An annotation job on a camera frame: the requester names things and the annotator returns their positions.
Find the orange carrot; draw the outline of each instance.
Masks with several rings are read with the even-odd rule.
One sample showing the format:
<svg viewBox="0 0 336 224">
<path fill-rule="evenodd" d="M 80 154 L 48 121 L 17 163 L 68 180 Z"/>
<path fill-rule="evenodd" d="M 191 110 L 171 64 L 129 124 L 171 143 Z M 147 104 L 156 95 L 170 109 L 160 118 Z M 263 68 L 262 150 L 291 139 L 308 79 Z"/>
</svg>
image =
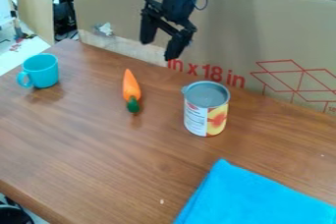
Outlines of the orange carrot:
<svg viewBox="0 0 336 224">
<path fill-rule="evenodd" d="M 141 91 L 135 76 L 129 69 L 124 74 L 123 95 L 124 99 L 128 102 L 129 111 L 132 113 L 139 112 L 138 101 L 141 98 Z"/>
</svg>

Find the tin can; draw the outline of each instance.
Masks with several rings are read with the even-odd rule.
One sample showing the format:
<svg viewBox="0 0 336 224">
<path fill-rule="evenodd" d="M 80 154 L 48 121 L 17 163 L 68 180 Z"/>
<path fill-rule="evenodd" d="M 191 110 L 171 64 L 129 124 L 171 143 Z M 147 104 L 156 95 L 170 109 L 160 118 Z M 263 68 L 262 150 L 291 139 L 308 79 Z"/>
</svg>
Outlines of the tin can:
<svg viewBox="0 0 336 224">
<path fill-rule="evenodd" d="M 182 88 L 185 96 L 185 127 L 201 137 L 216 136 L 226 126 L 230 91 L 222 84 L 195 82 Z"/>
</svg>

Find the can label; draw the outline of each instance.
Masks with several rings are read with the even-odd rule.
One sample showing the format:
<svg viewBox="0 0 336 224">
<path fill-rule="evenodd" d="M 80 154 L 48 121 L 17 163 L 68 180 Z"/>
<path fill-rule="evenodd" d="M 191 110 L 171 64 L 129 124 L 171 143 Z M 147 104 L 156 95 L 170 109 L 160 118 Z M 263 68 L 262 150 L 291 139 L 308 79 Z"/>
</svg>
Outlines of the can label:
<svg viewBox="0 0 336 224">
<path fill-rule="evenodd" d="M 211 137 L 223 132 L 228 103 L 215 108 L 201 108 L 185 99 L 185 127 L 195 135 Z"/>
</svg>

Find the cardboard box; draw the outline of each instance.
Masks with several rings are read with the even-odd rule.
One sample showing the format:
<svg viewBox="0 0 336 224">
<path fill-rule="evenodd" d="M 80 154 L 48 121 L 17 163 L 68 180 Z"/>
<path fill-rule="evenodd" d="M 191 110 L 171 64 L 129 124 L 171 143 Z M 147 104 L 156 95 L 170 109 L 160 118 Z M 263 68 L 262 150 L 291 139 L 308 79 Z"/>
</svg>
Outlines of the cardboard box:
<svg viewBox="0 0 336 224">
<path fill-rule="evenodd" d="M 192 45 L 169 64 L 167 34 L 138 43 L 143 5 L 75 0 L 82 41 L 336 115 L 335 0 L 209 0 L 192 14 Z M 97 35 L 96 26 L 107 23 L 114 35 Z"/>
</svg>

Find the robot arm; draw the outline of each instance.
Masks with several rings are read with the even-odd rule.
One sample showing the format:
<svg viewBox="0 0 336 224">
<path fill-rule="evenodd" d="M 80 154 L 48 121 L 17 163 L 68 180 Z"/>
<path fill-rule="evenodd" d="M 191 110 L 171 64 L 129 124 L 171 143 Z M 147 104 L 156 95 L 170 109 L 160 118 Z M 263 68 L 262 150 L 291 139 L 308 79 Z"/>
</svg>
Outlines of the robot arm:
<svg viewBox="0 0 336 224">
<path fill-rule="evenodd" d="M 165 52 L 166 61 L 178 58 L 196 32 L 196 27 L 189 21 L 195 7 L 196 0 L 162 0 L 162 3 L 145 0 L 145 6 L 141 11 L 141 43 L 152 42 L 160 28 L 172 36 Z M 178 30 L 168 22 L 183 28 Z"/>
</svg>

